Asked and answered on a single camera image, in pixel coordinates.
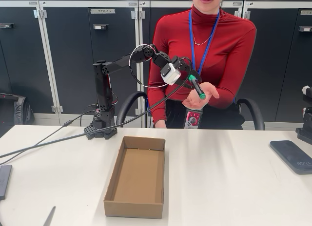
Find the black bag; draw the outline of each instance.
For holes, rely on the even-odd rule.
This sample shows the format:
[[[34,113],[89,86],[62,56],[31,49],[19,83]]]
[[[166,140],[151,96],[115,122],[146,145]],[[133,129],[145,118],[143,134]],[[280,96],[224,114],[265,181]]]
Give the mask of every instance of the black bag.
[[[27,97],[0,93],[1,125],[31,125],[34,120]]]

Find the necklace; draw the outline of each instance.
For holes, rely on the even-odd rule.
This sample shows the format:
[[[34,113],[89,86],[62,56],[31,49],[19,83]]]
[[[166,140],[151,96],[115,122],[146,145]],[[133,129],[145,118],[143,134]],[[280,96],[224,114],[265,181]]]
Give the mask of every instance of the necklace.
[[[195,36],[193,35],[194,43],[195,43],[197,46],[201,46],[201,45],[203,45],[204,43],[206,43],[206,42],[211,38],[212,35],[213,35],[213,34],[211,34],[211,35],[209,36],[209,38],[208,38],[206,41],[204,41],[203,43],[197,43],[196,40],[195,40]]]

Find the open cardboard tray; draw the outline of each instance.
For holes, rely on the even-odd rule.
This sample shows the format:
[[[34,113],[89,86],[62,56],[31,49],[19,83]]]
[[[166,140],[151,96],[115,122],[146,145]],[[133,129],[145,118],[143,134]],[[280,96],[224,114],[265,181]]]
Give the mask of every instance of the open cardboard tray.
[[[162,218],[165,140],[122,140],[104,198],[106,216]]]

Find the woman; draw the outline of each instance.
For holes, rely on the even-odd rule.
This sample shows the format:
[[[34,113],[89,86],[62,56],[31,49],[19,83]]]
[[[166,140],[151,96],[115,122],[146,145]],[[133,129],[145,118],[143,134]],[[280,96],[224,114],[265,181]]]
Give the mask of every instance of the woman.
[[[183,128],[186,108],[203,108],[200,128],[242,128],[244,118],[238,113],[234,98],[248,66],[256,28],[251,21],[224,12],[221,2],[193,0],[191,10],[167,15],[158,21],[153,44],[170,58],[192,60],[203,80],[200,86],[206,99],[201,100],[195,90],[183,87],[152,111],[156,128]],[[181,77],[186,76],[187,73],[182,73]],[[161,85],[164,82],[160,69],[152,63],[149,86]],[[149,88],[149,104],[153,106],[176,87],[174,84]]]

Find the red sleeve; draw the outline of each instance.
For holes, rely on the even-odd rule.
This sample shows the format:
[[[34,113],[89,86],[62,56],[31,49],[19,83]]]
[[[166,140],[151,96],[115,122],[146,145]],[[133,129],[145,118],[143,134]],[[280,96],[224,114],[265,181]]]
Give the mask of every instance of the red sleeve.
[[[166,22],[164,18],[161,18],[156,25],[153,44],[155,44],[155,46],[159,51],[168,53],[167,40],[164,35],[166,33],[165,30],[166,30]],[[148,85],[149,86],[164,85],[165,82],[161,78],[160,68],[154,63],[152,63],[152,61],[150,63],[151,67]],[[159,102],[165,97],[165,88],[166,88],[165,86],[160,88],[148,88],[147,95],[150,107],[154,106],[157,102]],[[159,120],[166,120],[165,102],[161,103],[159,106],[157,106],[155,109],[152,110],[152,116],[154,119],[154,123],[156,123]]]
[[[211,97],[208,103],[210,106],[224,109],[233,103],[253,52],[255,36],[256,28],[253,28],[237,42],[229,53],[222,79],[216,88],[220,98]]]

